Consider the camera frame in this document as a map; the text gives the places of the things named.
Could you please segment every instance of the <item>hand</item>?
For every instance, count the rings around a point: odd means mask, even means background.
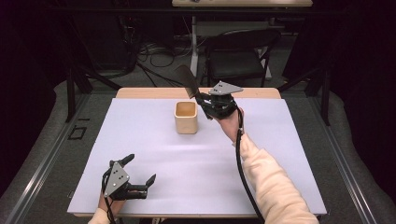
[[[108,203],[111,204],[111,212],[113,213],[113,216],[116,217],[126,201],[114,201],[113,203],[111,203],[113,200],[110,197],[108,197],[107,199]],[[98,208],[101,208],[105,212],[107,212],[105,197],[103,196],[102,192],[100,194]]]
[[[239,107],[242,112],[242,117],[244,116],[244,110]],[[238,110],[235,110],[228,118],[226,119],[215,119],[221,126],[221,129],[224,133],[231,139],[231,141],[236,142],[236,136],[239,129],[239,118],[238,118]]]

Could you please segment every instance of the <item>white paper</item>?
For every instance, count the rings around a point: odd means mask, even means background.
[[[130,183],[144,184],[154,174],[157,178],[147,199],[129,200],[121,215],[255,216],[230,139],[201,108],[198,133],[178,134],[174,119],[177,101],[181,99],[113,99],[68,213],[93,214],[108,162],[134,153],[134,159],[124,167]],[[326,214],[285,101],[235,101],[244,108],[245,130],[251,139],[285,168],[310,211]]]

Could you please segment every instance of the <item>black office chair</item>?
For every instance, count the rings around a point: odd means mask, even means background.
[[[205,49],[201,85],[204,77],[208,87],[210,80],[233,83],[237,79],[261,77],[263,87],[270,52],[280,37],[277,30],[232,31],[213,37]]]

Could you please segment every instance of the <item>black cable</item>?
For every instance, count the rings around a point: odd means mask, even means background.
[[[254,211],[257,214],[257,217],[260,221],[260,223],[265,223],[265,219],[262,216],[262,213],[260,212],[259,207],[256,204],[256,201],[253,198],[253,195],[250,192],[250,189],[248,187],[248,183],[245,179],[245,175],[242,169],[242,162],[241,162],[241,137],[242,137],[242,131],[244,127],[244,117],[242,115],[242,111],[239,109],[239,107],[235,104],[236,110],[238,111],[238,120],[239,120],[239,129],[238,133],[236,135],[236,143],[235,143],[235,153],[236,153],[236,163],[238,166],[238,172],[239,175],[241,176],[242,184],[244,185],[245,191],[247,192],[247,196],[250,199],[251,204],[253,205]]]
[[[106,189],[106,185],[107,185],[107,182],[108,182],[108,177],[110,175],[110,172],[111,171],[108,170],[107,172],[105,172],[103,174],[103,177],[102,177],[102,194],[103,194],[103,197],[105,197],[105,189]],[[105,197],[105,203],[106,203],[106,207],[107,207],[107,218],[108,218],[108,220],[110,220],[110,224],[116,224],[116,221],[115,221],[114,216],[113,216],[113,212],[111,211],[111,204],[108,202],[107,197]]]
[[[168,78],[168,77],[163,77],[163,76],[161,76],[160,74],[155,73],[154,71],[151,71],[150,69],[148,69],[146,66],[144,66],[144,65],[141,64],[141,63],[137,63],[136,65],[137,65],[138,67],[140,67],[141,69],[143,69],[143,71],[149,72],[149,73],[151,73],[152,75],[154,75],[154,76],[156,76],[156,77],[160,77],[160,78],[164,79],[164,80],[165,80],[166,82],[168,82],[171,86],[177,86],[177,87],[183,87],[183,86],[184,86],[181,82],[178,82],[178,81],[173,80],[173,79]]]

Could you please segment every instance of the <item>sleeve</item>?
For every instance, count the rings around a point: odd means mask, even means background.
[[[264,149],[258,149],[245,133],[241,139],[243,168],[252,187],[265,222],[318,223],[285,170]]]
[[[110,220],[108,220],[107,212],[101,208],[96,208],[96,212],[93,215],[92,219],[88,222],[88,224],[109,224]]]

